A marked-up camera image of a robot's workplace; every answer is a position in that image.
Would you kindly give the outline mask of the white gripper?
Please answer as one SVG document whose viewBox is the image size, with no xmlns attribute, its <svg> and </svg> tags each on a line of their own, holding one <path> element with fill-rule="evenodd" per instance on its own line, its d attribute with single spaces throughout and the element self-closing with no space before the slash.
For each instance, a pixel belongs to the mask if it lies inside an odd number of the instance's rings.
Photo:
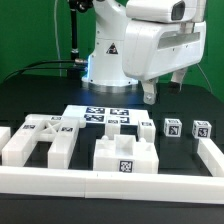
<svg viewBox="0 0 224 224">
<path fill-rule="evenodd" d="M 202 59 L 205 35 L 205 22 L 196 23 L 193 32 L 188 34 L 181 32 L 180 24 L 136 20 L 128 24 L 122 68 L 127 77 L 142 81 L 143 101 L 146 104 L 153 105 L 156 102 L 156 77 L 161 75 L 174 71 L 169 82 L 169 91 L 181 91 L 188 70 L 185 67 Z"/>
</svg>

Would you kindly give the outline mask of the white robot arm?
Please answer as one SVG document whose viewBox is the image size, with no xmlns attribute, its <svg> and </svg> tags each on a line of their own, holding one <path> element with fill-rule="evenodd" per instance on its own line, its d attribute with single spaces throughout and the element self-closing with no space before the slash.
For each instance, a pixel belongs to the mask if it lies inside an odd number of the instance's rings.
<svg viewBox="0 0 224 224">
<path fill-rule="evenodd" d="M 172 75 L 169 90 L 181 91 L 189 66 L 201 61 L 207 0 L 94 0 L 95 48 L 88 58 L 85 87 L 109 93 L 143 87 L 156 101 L 158 79 Z"/>
</svg>

